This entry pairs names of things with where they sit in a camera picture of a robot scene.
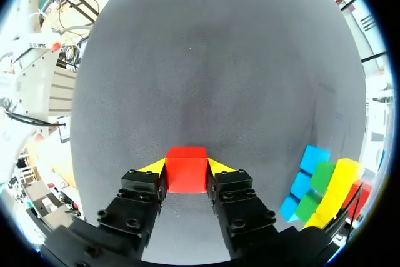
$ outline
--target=bolt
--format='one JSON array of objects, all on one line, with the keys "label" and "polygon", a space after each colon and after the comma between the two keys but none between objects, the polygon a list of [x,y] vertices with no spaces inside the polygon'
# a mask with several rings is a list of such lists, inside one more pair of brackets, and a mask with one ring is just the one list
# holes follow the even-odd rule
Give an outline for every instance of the bolt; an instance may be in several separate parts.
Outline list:
[{"label": "bolt", "polygon": [[100,219],[103,219],[107,216],[107,211],[105,209],[101,209],[100,211],[97,212],[97,216]]},{"label": "bolt", "polygon": [[247,194],[247,195],[256,195],[256,192],[255,192],[254,189],[247,189],[247,190],[246,190],[246,194]]},{"label": "bolt", "polygon": [[92,258],[97,258],[100,255],[100,249],[97,247],[93,247],[93,246],[86,246],[84,248],[84,252],[86,255],[92,257]]},{"label": "bolt", "polygon": [[126,222],[126,226],[130,227],[130,228],[137,228],[139,226],[139,221],[137,219],[129,219]]},{"label": "bolt", "polygon": [[231,228],[233,229],[243,228],[245,225],[246,224],[242,219],[236,219],[232,222]]},{"label": "bolt", "polygon": [[222,198],[224,198],[224,199],[231,199],[231,198],[233,198],[233,194],[232,194],[231,192],[225,192],[225,193],[222,195]]},{"label": "bolt", "polygon": [[119,189],[118,190],[118,196],[123,196],[123,195],[125,195],[127,193],[127,189]]},{"label": "bolt", "polygon": [[75,267],[90,267],[86,262],[77,262],[75,263]]},{"label": "bolt", "polygon": [[275,217],[275,212],[274,211],[268,211],[267,212],[267,218],[273,219]]}]

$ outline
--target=red block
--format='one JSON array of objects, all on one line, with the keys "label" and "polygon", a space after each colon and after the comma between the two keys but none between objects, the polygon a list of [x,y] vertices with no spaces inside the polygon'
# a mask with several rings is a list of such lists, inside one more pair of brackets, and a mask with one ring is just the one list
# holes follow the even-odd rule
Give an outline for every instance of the red block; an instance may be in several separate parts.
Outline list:
[{"label": "red block", "polygon": [[170,193],[205,193],[208,158],[205,147],[172,147],[165,157]]},{"label": "red block", "polygon": [[[361,183],[362,183],[362,181],[356,181],[353,184],[353,186],[350,189],[349,194],[347,195],[346,200],[344,201],[344,203],[342,205],[342,208],[345,208],[349,204],[351,198],[353,198],[354,194],[356,194]],[[361,197],[358,202],[358,207],[357,207],[357,211],[356,211],[356,215],[354,216],[354,219],[356,219],[360,215],[360,212],[361,212],[362,208],[364,207],[364,205],[366,204],[368,197],[371,194],[371,190],[372,190],[372,187],[370,185],[368,185],[366,183],[363,183],[362,185],[363,185],[363,187],[362,187],[363,189],[361,190]],[[352,218],[352,216],[354,214],[354,210],[356,209],[356,204],[357,204],[357,199],[355,199],[353,201],[352,205],[349,208],[348,218]]]}]

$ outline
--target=toy block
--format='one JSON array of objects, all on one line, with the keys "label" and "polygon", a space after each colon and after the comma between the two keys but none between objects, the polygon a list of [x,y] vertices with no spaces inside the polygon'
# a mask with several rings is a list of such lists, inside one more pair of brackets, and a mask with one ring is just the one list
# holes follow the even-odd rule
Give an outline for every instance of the toy block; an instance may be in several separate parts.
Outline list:
[{"label": "toy block", "polygon": [[304,225],[304,228],[309,228],[310,226],[315,226],[316,228],[324,228],[330,222],[329,220],[323,220],[317,213],[312,214],[311,218]]},{"label": "toy block", "polygon": [[[358,188],[360,187],[361,183],[363,183],[362,181],[356,181],[353,186],[350,189],[349,194],[347,195],[346,200],[344,200],[342,208],[344,209],[350,202],[350,200],[353,198],[353,196],[356,194]],[[360,195],[360,200],[358,202],[358,206],[357,206],[357,211],[356,214],[354,215],[354,219],[356,219],[359,215],[361,210],[363,209],[364,205],[366,204],[369,195],[371,194],[371,190],[372,190],[372,186],[363,183],[363,187],[361,190],[361,195]],[[352,218],[353,214],[354,214],[354,210],[356,209],[356,204],[357,204],[357,199],[355,199],[353,201],[353,203],[350,205],[349,207],[349,214],[348,214],[348,218]]]},{"label": "toy block", "polygon": [[302,199],[304,195],[311,189],[310,187],[311,177],[307,173],[302,171],[298,172],[294,179],[290,193],[295,195],[298,199]]},{"label": "toy block", "polygon": [[325,194],[331,181],[335,163],[320,162],[317,165],[314,175],[311,178],[310,186],[322,195]]},{"label": "toy block", "polygon": [[344,198],[337,197],[330,190],[326,192],[316,212],[323,220],[332,219],[336,216],[343,204]]},{"label": "toy block", "polygon": [[318,163],[328,162],[331,157],[331,152],[328,150],[319,149],[315,146],[307,145],[306,150],[300,162],[300,169],[313,175]]},{"label": "toy block", "polygon": [[165,157],[170,193],[207,191],[207,151],[204,147],[172,147]]},{"label": "toy block", "polygon": [[228,167],[221,163],[218,163],[217,161],[215,161],[213,159],[208,159],[208,163],[210,165],[213,176],[215,176],[216,173],[221,173],[223,171],[226,171],[226,172],[235,172],[236,171],[235,169],[232,169],[231,167]]},{"label": "toy block", "polygon": [[151,171],[153,173],[158,173],[158,175],[160,175],[161,171],[164,168],[164,164],[165,164],[165,159],[160,159],[159,161],[156,161],[155,163],[150,164],[149,166],[143,167],[142,169],[139,169],[138,171],[140,171],[140,172]]},{"label": "toy block", "polygon": [[296,211],[298,205],[300,203],[300,200],[297,199],[293,195],[289,195],[283,202],[280,212],[282,217],[287,221],[287,222],[293,222],[295,220],[298,220],[299,218],[294,214]]},{"label": "toy block", "polygon": [[310,191],[306,195],[304,195],[302,200],[300,200],[300,203],[294,213],[301,221],[307,222],[316,212],[320,202],[320,195],[318,195],[314,191]]},{"label": "toy block", "polygon": [[339,159],[327,187],[328,191],[344,201],[353,183],[359,179],[360,172],[360,163],[351,159]]}]

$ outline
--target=blue block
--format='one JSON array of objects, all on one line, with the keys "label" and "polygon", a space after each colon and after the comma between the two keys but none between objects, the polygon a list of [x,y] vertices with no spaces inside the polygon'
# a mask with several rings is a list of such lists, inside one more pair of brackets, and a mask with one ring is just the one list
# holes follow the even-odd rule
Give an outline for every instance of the blue block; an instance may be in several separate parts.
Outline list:
[{"label": "blue block", "polygon": [[307,173],[299,171],[294,179],[290,193],[295,195],[298,199],[302,199],[311,189],[311,177]]},{"label": "blue block", "polygon": [[328,150],[319,149],[315,146],[307,145],[302,156],[300,169],[314,175],[315,169],[320,162],[329,162],[331,152]]},{"label": "blue block", "polygon": [[296,211],[300,200],[294,197],[293,195],[289,195],[281,206],[281,215],[287,222],[292,222],[299,219],[294,212]]}]

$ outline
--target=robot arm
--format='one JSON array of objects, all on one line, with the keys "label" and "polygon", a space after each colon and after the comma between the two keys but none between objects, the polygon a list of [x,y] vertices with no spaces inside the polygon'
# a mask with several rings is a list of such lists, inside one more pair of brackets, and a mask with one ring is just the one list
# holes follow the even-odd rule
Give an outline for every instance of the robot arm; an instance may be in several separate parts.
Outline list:
[{"label": "robot arm", "polygon": [[6,72],[0,71],[0,98],[6,97],[11,103],[7,108],[0,104],[0,184],[11,179],[29,138],[48,133],[45,126],[10,119],[10,113],[44,123],[50,116],[69,115],[76,78],[76,73],[56,66],[61,35],[41,30],[38,0],[16,0],[14,9],[16,38],[1,56],[12,57],[12,62]]}]

